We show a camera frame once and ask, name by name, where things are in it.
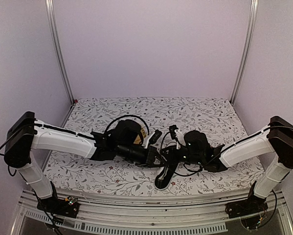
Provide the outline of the black white canvas sneaker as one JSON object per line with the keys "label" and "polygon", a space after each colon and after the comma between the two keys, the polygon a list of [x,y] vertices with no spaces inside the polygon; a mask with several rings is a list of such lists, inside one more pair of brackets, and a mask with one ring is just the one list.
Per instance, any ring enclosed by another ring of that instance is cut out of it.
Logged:
{"label": "black white canvas sneaker", "polygon": [[172,177],[175,174],[175,171],[179,163],[166,164],[156,176],[154,185],[158,190],[165,190],[168,188],[171,183]]}

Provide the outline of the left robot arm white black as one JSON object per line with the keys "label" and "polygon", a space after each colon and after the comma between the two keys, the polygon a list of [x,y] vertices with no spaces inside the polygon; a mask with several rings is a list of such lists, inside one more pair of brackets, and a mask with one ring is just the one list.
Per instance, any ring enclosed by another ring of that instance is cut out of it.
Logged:
{"label": "left robot arm white black", "polygon": [[62,201],[56,197],[51,181],[44,176],[31,151],[66,152],[100,162],[119,156],[152,167],[159,155],[153,145],[162,132],[155,130],[144,136],[141,125],[133,118],[133,115],[118,117],[114,120],[116,127],[107,127],[103,133],[80,133],[44,123],[28,111],[8,130],[6,141],[0,146],[0,156],[8,167],[22,175],[51,212],[59,212]]}

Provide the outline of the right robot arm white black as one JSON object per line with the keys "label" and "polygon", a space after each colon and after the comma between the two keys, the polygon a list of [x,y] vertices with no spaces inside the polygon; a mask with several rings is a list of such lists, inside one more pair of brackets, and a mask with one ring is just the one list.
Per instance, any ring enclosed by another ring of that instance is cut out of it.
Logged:
{"label": "right robot arm white black", "polygon": [[160,150],[168,165],[195,164],[215,173],[260,155],[276,154],[266,173],[254,183],[251,196],[243,202],[246,213],[254,213],[261,207],[261,199],[293,169],[293,126],[279,116],[272,117],[269,124],[256,133],[232,144],[211,147],[206,135],[196,130],[186,133],[183,140],[183,144]]}

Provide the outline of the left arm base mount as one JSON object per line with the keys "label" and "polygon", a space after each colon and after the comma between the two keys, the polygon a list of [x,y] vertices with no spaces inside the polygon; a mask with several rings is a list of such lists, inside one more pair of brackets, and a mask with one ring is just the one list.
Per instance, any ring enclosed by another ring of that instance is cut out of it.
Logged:
{"label": "left arm base mount", "polygon": [[37,204],[37,209],[41,211],[70,218],[77,217],[79,208],[80,204],[78,202],[55,197],[39,199]]}

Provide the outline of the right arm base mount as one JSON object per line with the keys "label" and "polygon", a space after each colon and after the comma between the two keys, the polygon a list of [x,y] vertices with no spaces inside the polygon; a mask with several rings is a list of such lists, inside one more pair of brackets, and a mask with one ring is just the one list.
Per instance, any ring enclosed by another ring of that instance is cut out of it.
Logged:
{"label": "right arm base mount", "polygon": [[237,218],[253,213],[263,212],[268,209],[265,199],[250,196],[247,199],[230,202],[225,205],[225,212],[229,218]]}

